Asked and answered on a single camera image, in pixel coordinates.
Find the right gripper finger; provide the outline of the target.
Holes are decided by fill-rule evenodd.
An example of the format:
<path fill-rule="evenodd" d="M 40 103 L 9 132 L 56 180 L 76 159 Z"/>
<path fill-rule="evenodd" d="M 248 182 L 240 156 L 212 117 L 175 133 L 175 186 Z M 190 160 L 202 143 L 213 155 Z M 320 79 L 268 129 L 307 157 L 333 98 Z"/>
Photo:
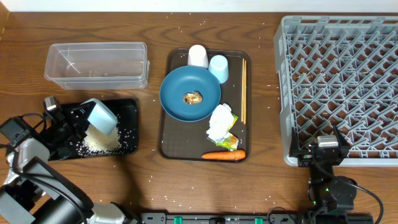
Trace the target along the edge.
<path fill-rule="evenodd" d="M 338 145 L 341 149 L 349 149 L 349 144 L 345 137 L 340 133 L 336 125 L 333 125 L 333 134 L 336 136 Z"/>
<path fill-rule="evenodd" d="M 298 151 L 300 149 L 300 143 L 295 128 L 292 128 L 291 143 L 289 151 Z"/>

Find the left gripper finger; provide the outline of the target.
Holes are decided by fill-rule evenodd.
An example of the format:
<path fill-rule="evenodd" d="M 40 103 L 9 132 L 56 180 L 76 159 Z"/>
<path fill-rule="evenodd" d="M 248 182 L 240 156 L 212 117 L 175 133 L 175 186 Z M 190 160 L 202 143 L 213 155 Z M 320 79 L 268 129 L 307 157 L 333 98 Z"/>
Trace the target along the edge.
<path fill-rule="evenodd" d="M 88 129 L 89 125 L 89 123 L 79 123 L 75 126 L 75 136 L 77 140 L 82 140 L 87 136 L 86 130 Z"/>
<path fill-rule="evenodd" d="M 86 124 L 88 122 L 88 117 L 90 116 L 93 108 L 95 107 L 95 102 L 88 103 L 72 103 L 63 106 L 63 112 L 66 119 L 71 124 Z"/>

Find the white rice pile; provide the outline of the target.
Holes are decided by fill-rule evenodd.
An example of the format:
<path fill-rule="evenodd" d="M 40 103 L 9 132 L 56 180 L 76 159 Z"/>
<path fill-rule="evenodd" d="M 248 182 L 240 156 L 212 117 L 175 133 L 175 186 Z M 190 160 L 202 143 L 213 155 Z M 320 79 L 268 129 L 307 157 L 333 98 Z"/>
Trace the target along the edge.
<path fill-rule="evenodd" d="M 88 148 L 90 152 L 112 152 L 121 148 L 118 127 L 115 127 L 111 133 L 107 135 L 90 124 L 85 134 L 86 137 L 83 139 L 83 145 Z"/>

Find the light blue bowl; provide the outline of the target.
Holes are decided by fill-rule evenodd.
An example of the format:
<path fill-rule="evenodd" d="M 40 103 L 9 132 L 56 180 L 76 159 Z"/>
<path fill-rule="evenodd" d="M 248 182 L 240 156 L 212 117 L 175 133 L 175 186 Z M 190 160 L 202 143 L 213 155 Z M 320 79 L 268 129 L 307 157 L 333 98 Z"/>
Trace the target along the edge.
<path fill-rule="evenodd" d="M 89 113 L 88 121 L 103 134 L 110 135 L 118 123 L 116 115 L 96 98 L 89 99 L 81 105 L 89 103 L 94 103 L 94 107 Z"/>

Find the golden brown food scrap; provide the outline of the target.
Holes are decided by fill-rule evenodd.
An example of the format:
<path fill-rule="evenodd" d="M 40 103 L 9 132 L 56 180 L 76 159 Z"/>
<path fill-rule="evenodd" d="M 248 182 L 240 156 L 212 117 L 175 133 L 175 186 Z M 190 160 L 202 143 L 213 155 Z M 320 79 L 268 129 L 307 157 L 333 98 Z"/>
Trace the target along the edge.
<path fill-rule="evenodd" d="M 184 94 L 183 101 L 187 105 L 195 105 L 201 103 L 203 101 L 203 97 L 199 92 L 193 91 L 192 93 Z"/>

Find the dark blue plate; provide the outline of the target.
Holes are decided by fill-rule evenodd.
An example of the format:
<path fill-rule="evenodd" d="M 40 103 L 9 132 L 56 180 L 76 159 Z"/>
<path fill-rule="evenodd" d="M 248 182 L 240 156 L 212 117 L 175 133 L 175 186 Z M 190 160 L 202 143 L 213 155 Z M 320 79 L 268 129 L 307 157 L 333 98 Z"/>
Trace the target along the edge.
<path fill-rule="evenodd" d="M 188 105 L 183 97 L 198 92 L 203 100 Z M 208 117 L 219 105 L 221 87 L 208 70 L 196 66 L 182 66 L 167 74 L 159 91 L 160 102 L 167 114 L 184 122 L 196 122 Z"/>

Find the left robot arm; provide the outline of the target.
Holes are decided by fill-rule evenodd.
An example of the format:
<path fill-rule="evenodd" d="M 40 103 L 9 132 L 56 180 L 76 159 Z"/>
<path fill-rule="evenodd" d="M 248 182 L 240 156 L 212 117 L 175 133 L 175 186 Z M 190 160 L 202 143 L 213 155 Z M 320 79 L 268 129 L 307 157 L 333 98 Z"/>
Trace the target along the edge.
<path fill-rule="evenodd" d="M 141 218 L 124 207 L 95 204 L 75 184 L 51 168 L 53 156 L 68 157 L 68 144 L 81 141 L 93 125 L 111 134 L 117 118 L 102 102 L 90 99 L 74 107 L 46 101 L 38 132 L 24 116 L 1 125 L 8 138 L 8 177 L 1 186 L 1 216 L 9 223 L 139 223 Z"/>

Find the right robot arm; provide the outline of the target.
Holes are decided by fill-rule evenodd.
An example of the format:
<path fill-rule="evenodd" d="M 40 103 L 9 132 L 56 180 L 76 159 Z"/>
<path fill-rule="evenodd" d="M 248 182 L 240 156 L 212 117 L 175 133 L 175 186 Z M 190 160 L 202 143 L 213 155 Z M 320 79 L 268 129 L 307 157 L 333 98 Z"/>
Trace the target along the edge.
<path fill-rule="evenodd" d="M 296 131 L 292 130 L 289 156 L 299 167 L 310 171 L 308 197 L 314 207 L 298 218 L 299 223 L 348 223 L 347 211 L 354 209 L 357 190 L 347 177 L 337 177 L 334 166 L 348 157 L 349 144 L 336 126 L 333 134 L 317 137 L 315 146 L 302 149 Z"/>

